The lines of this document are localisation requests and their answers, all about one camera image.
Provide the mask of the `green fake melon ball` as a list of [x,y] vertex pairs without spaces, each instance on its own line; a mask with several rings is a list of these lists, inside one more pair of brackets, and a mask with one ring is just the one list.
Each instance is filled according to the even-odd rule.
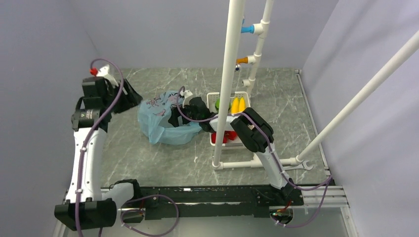
[[[216,100],[215,105],[214,105],[217,112],[219,112],[219,106],[220,106],[220,98],[218,98]],[[230,102],[228,103],[228,110],[231,110],[231,103]]]

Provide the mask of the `yellow fake banana bunch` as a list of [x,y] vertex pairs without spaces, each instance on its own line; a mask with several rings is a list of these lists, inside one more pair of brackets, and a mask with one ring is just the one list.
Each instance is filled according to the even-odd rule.
[[235,97],[231,105],[231,114],[243,112],[246,109],[246,101],[244,97]]

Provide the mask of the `red fake tomato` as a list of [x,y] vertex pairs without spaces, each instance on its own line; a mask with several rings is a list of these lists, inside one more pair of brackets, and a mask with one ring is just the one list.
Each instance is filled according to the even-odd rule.
[[[217,133],[216,132],[214,132],[214,133],[212,133],[211,134],[211,136],[210,136],[210,140],[211,140],[211,142],[212,143],[216,143],[216,135],[217,135]],[[222,137],[222,143],[223,144],[226,144],[227,143],[227,137],[225,136],[225,134],[223,135],[223,137]]]

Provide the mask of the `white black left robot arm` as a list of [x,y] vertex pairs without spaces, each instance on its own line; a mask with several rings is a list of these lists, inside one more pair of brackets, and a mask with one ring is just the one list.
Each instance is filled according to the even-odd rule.
[[134,108],[142,101],[124,80],[112,85],[105,77],[89,77],[82,82],[83,96],[71,116],[75,155],[72,179],[62,204],[54,208],[54,216],[72,231],[111,227],[117,210],[124,204],[136,207],[142,201],[136,179],[117,181],[102,192],[100,173],[104,143],[112,114]]

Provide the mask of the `red fake bell pepper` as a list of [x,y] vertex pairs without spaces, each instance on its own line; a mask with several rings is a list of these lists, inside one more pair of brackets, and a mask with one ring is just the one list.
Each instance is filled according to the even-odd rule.
[[238,135],[235,131],[225,131],[224,137],[229,141],[234,141]]

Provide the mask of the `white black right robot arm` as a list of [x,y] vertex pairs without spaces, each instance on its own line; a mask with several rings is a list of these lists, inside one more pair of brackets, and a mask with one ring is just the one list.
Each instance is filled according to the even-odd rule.
[[[197,123],[205,132],[221,132],[217,128],[220,124],[218,115],[210,112],[201,98],[194,97],[185,106],[180,104],[182,101],[175,99],[172,116],[182,117],[184,124]],[[227,116],[224,131],[234,132],[244,147],[258,157],[273,189],[274,202],[286,204],[295,187],[276,153],[273,128],[254,109],[247,107],[242,112]]]

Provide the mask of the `blue printed plastic bag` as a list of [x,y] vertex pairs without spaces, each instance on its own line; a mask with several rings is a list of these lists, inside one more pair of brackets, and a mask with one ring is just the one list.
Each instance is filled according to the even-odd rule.
[[184,145],[202,130],[195,122],[180,126],[169,123],[172,109],[177,109],[176,99],[177,92],[170,90],[140,103],[137,114],[139,127],[151,144]]

